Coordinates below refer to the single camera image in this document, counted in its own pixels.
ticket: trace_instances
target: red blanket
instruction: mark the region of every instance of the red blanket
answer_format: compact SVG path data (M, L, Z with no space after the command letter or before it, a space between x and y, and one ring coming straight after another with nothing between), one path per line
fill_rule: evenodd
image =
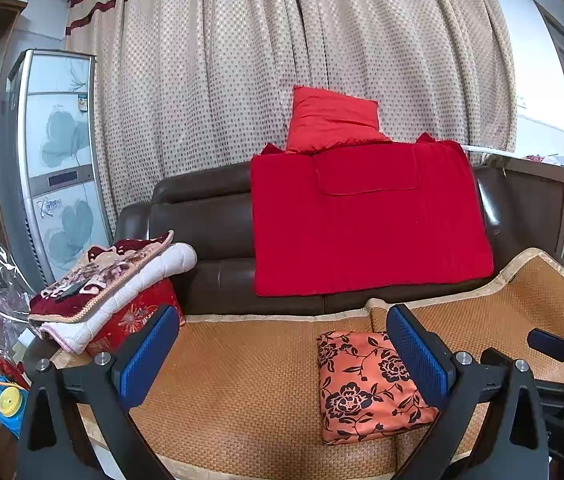
M423 134L316 155L257 155L251 193L259 296L459 283L493 272L462 148Z

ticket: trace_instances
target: orange floral cushion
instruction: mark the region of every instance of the orange floral cushion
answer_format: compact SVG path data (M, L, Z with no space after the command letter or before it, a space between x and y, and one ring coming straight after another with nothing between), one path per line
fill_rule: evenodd
M386 332L327 332L318 338L322 439L373 440L432 422Z

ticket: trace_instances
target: air conditioner logo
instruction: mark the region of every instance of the air conditioner logo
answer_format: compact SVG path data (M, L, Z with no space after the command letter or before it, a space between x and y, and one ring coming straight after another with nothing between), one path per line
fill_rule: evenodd
M38 208L40 209L40 218L44 218L45 216L50 216L53 218L51 211L55 211L59 207L62 206L62 201L57 198L56 200L38 200Z

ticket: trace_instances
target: curtain fold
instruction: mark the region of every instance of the curtain fold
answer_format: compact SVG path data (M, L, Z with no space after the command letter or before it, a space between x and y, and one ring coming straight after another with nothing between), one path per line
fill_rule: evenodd
M294 84L379 102L423 131L512 149L497 0L71 0L68 50L97 56L95 142L114 226L162 178L283 147Z

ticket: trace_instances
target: red pillow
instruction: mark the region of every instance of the red pillow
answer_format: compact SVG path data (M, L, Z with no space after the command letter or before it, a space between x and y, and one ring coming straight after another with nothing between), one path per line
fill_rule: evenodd
M379 131L377 102L323 88L295 86L287 153L315 153L336 146L391 142Z

